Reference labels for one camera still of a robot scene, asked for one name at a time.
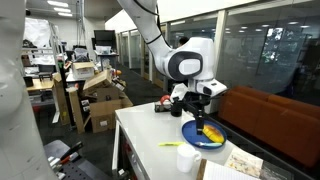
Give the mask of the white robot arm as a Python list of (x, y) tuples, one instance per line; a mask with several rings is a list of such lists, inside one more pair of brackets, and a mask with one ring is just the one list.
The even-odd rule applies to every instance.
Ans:
[[(171, 48), (157, 25), (157, 0), (117, 0), (152, 52), (157, 70), (187, 92), (214, 97), (226, 90), (215, 78), (214, 42), (192, 37)], [(26, 0), (0, 0), (0, 180), (56, 180), (35, 122), (20, 61)]]

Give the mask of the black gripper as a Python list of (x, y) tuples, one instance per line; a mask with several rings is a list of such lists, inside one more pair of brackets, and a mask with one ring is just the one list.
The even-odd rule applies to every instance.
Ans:
[(198, 135), (203, 134), (204, 128), (204, 107), (210, 104), (213, 99), (219, 99), (220, 96), (210, 97), (207, 95), (200, 95), (192, 92), (187, 92), (182, 99), (174, 97), (171, 105), (171, 115), (180, 117), (182, 111), (190, 112), (196, 120), (196, 130)]

